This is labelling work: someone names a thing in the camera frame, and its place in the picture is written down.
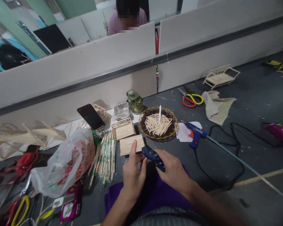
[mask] blue glue gun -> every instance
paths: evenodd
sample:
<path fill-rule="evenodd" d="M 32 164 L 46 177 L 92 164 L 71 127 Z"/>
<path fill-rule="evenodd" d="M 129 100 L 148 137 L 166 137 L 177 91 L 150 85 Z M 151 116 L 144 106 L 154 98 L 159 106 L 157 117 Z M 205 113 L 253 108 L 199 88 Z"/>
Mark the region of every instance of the blue glue gun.
<path fill-rule="evenodd" d="M 201 137 L 206 137 L 208 134 L 206 132 L 201 131 L 197 126 L 189 123 L 189 122 L 184 122 L 182 121 L 185 126 L 191 130 L 191 134 L 189 135 L 189 137 L 193 138 L 192 143 L 190 143 L 190 147 L 191 148 L 197 148 L 198 147 L 198 143 Z"/>
<path fill-rule="evenodd" d="M 165 168 L 165 166 L 164 166 L 164 163 L 162 162 L 161 158 L 158 156 L 158 154 L 157 154 L 154 150 L 152 150 L 152 149 L 148 146 L 148 148 L 143 147 L 143 148 L 141 149 L 141 151 L 142 151 L 143 155 L 144 155 L 146 158 L 148 158 L 148 159 L 150 159 L 150 160 L 152 160 L 152 161 L 155 161 L 155 164 L 156 164 L 157 168 L 159 168 L 159 169 L 160 169 L 161 171 L 163 171 L 163 172 L 166 171 L 166 168 Z"/>

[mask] white plastic bag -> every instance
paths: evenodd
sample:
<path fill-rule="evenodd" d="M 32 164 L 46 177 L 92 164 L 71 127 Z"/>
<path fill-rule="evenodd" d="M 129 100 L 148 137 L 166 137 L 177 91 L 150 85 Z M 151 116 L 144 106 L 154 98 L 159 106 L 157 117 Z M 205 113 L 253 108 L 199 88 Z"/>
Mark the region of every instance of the white plastic bag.
<path fill-rule="evenodd" d="M 51 198 L 63 195 L 88 169 L 95 156 L 92 132 L 79 129 L 64 141 L 47 162 L 31 170 L 36 193 Z"/>

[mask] gray floor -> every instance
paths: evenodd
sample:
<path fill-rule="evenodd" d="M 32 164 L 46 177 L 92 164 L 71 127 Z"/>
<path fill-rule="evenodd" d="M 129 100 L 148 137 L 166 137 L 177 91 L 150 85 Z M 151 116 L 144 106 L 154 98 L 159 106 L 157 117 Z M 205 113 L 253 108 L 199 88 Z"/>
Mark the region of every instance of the gray floor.
<path fill-rule="evenodd" d="M 283 192 L 283 174 L 268 180 Z M 283 226 L 283 198 L 263 181 L 220 192 L 213 197 L 249 226 Z"/>
<path fill-rule="evenodd" d="M 265 68 L 260 65 L 262 61 L 269 59 L 283 61 L 283 52 L 236 67 L 237 70 L 241 71 L 241 74 L 237 79 L 229 86 L 223 86 L 216 89 L 220 92 L 222 98 L 237 98 L 237 101 L 233 103 L 229 111 L 229 117 L 222 126 L 225 131 L 230 132 L 230 123 L 236 122 L 251 129 L 270 142 L 277 143 L 277 140 L 264 131 L 261 126 L 262 121 L 283 123 L 283 78 L 281 77 L 281 74 L 274 72 L 273 69 Z M 199 80 L 191 82 L 187 84 L 187 86 L 196 93 L 202 94 L 203 91 L 210 90 L 209 86 L 203 85 L 202 83 L 203 80 Z M 144 98 L 144 105 L 146 107 L 162 105 L 163 107 L 172 110 L 178 121 L 199 121 L 203 126 L 203 130 L 209 132 L 214 123 L 207 119 L 205 105 L 189 109 L 182 104 L 181 99 L 182 95 L 176 88 L 174 88 Z M 140 132 L 138 126 L 136 125 L 135 127 L 136 131 Z M 219 142 L 233 142 L 218 130 L 213 131 L 212 137 Z M 237 138 L 242 145 L 240 157 L 259 173 L 265 174 L 283 168 L 283 148 L 272 148 L 242 129 L 237 129 Z M 191 174 L 191 178 L 198 182 L 206 191 L 218 188 L 216 184 L 214 184 L 199 169 L 194 152 L 189 148 L 188 143 L 180 143 L 177 139 L 159 143 L 147 137 L 146 142 L 152 148 L 165 149 L 177 156 L 187 167 Z M 236 160 L 211 143 L 208 139 L 202 139 L 200 141 L 198 158 L 203 169 L 223 186 L 228 185 L 228 183 L 241 171 L 241 166 Z M 15 158 L 0 162 L 0 168 L 6 166 L 13 160 L 15 160 Z M 119 156 L 118 145 L 116 159 L 117 172 L 113 183 L 123 180 L 122 166 L 125 161 L 126 157 Z M 239 181 L 254 176 L 255 175 L 251 171 L 246 169 Z M 91 190 L 84 191 L 81 215 L 74 220 L 74 225 L 93 225 L 103 221 L 103 201 L 108 187 L 109 185 L 103 188 L 102 184 L 96 180 Z M 264 195 L 262 189 L 269 188 L 266 185 L 262 185 L 262 188 L 253 188 L 251 193 L 251 195 L 254 195 L 253 199 L 256 199 L 257 194 Z M 269 197 L 262 197 L 262 199 L 268 200 Z M 50 204 L 50 202 L 51 199 L 47 199 L 45 206 Z M 270 204 L 271 210 L 277 208 L 277 205 L 274 205 L 274 203 L 275 201 L 272 200 Z M 266 208 L 266 202 L 262 202 L 262 205 Z"/>

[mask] green pillar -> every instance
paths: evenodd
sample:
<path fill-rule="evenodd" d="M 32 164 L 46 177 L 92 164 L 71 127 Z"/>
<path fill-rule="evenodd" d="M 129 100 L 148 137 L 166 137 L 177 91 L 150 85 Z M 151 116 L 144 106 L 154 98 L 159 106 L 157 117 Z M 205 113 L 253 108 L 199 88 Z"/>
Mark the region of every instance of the green pillar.
<path fill-rule="evenodd" d="M 17 24 L 18 21 L 16 14 L 0 0 L 0 23 L 37 58 L 46 56 L 41 48 L 20 28 Z"/>
<path fill-rule="evenodd" d="M 47 26 L 58 22 L 44 0 L 27 0 L 27 2 L 42 17 Z"/>
<path fill-rule="evenodd" d="M 66 19 L 89 13 L 97 9 L 94 0 L 56 0 Z"/>

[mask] pink device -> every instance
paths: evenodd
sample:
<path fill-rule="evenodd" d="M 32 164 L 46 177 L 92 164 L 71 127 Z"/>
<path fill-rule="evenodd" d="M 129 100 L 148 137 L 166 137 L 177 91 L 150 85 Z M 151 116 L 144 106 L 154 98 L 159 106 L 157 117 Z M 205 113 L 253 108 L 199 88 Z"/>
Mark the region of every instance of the pink device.
<path fill-rule="evenodd" d="M 60 222 L 71 221 L 80 214 L 82 195 L 83 195 L 82 192 L 83 192 L 83 185 L 80 181 L 77 181 L 67 190 L 67 195 L 74 193 L 75 198 L 74 200 L 72 200 L 69 203 L 66 203 L 63 206 L 60 216 Z"/>
<path fill-rule="evenodd" d="M 265 127 L 265 129 L 280 141 L 283 141 L 283 123 L 270 124 L 269 126 Z"/>

